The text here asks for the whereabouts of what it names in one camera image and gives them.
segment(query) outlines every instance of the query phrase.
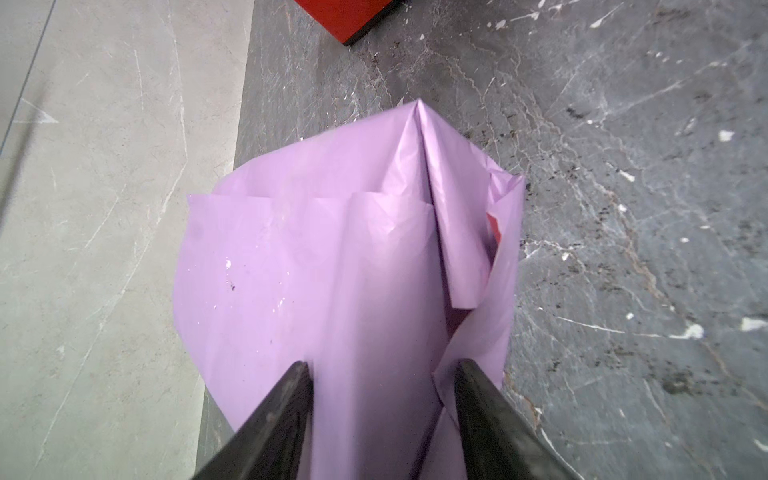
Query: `red box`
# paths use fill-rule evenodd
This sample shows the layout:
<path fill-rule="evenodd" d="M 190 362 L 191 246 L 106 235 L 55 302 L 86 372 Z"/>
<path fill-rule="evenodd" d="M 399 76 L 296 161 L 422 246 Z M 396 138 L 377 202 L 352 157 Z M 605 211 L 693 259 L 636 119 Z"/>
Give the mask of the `red box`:
<path fill-rule="evenodd" d="M 398 0 L 296 0 L 336 40 L 351 45 L 397 5 Z"/>

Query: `crumpled paper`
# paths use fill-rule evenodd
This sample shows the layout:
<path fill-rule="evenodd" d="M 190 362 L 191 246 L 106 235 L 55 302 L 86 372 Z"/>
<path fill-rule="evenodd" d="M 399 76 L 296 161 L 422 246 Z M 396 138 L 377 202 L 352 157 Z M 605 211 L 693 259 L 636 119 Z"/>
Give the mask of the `crumpled paper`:
<path fill-rule="evenodd" d="M 175 325 L 233 429 L 304 360 L 301 475 L 465 478 L 453 373 L 501 385 L 524 189 L 415 101 L 190 195 Z"/>

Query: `purple paper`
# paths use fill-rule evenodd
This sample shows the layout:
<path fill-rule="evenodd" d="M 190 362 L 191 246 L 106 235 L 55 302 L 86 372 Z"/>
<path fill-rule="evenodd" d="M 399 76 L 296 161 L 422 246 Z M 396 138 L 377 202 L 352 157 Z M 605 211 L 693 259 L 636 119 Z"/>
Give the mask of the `purple paper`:
<path fill-rule="evenodd" d="M 301 472 L 465 478 L 453 372 L 501 385 L 524 187 L 415 101 L 190 195 L 175 323 L 232 428 L 305 360 Z"/>

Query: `white stain on paper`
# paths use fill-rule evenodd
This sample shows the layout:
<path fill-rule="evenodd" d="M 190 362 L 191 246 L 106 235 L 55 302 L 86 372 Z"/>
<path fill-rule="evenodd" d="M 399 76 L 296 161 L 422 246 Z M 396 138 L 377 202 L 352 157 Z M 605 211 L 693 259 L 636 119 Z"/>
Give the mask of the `white stain on paper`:
<path fill-rule="evenodd" d="M 730 130 L 721 130 L 720 133 L 717 134 L 717 139 L 720 141 L 730 141 L 730 139 L 733 138 L 734 133 L 735 132 Z"/>
<path fill-rule="evenodd" d="M 767 326 L 768 322 L 763 319 L 759 319 L 753 316 L 745 316 L 741 319 L 741 326 L 739 327 L 739 330 L 742 332 L 751 332 L 753 330 L 766 328 Z"/>
<path fill-rule="evenodd" d="M 704 328 L 698 323 L 693 323 L 689 326 L 683 335 L 669 335 L 671 339 L 701 339 L 704 337 Z"/>

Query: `marble tile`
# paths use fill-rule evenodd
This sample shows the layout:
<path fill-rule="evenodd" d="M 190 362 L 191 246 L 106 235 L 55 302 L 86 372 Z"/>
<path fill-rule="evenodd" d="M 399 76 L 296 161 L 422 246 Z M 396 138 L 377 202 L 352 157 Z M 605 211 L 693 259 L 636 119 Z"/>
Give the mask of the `marble tile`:
<path fill-rule="evenodd" d="M 765 24 L 751 0 L 413 0 L 347 48 L 257 2 L 236 163 L 424 99 L 528 177 L 504 392 L 539 438 L 577 478 L 756 478 Z"/>
<path fill-rule="evenodd" d="M 173 326 L 185 194 L 231 171 L 249 2 L 59 2 L 5 151 L 0 465 L 188 478 L 204 385 Z"/>
<path fill-rule="evenodd" d="M 0 134 L 5 135 L 53 0 L 0 5 Z"/>

